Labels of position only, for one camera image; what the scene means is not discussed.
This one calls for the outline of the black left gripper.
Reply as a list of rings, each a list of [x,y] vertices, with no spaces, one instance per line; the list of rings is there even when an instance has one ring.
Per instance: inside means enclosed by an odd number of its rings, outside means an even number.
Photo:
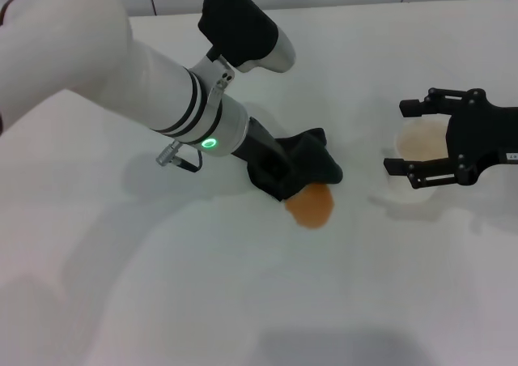
[[[287,153],[255,118],[248,120],[244,140],[234,151],[234,156],[247,164],[250,180],[283,181],[293,173]]]

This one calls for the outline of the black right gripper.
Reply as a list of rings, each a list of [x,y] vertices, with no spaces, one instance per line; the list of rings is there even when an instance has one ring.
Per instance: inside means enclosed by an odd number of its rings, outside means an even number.
[[[423,100],[402,100],[399,109],[406,118],[450,116],[446,133],[448,158],[384,159],[387,174],[406,177],[413,189],[474,185],[490,167],[517,164],[517,108],[493,105],[481,88],[430,88]]]

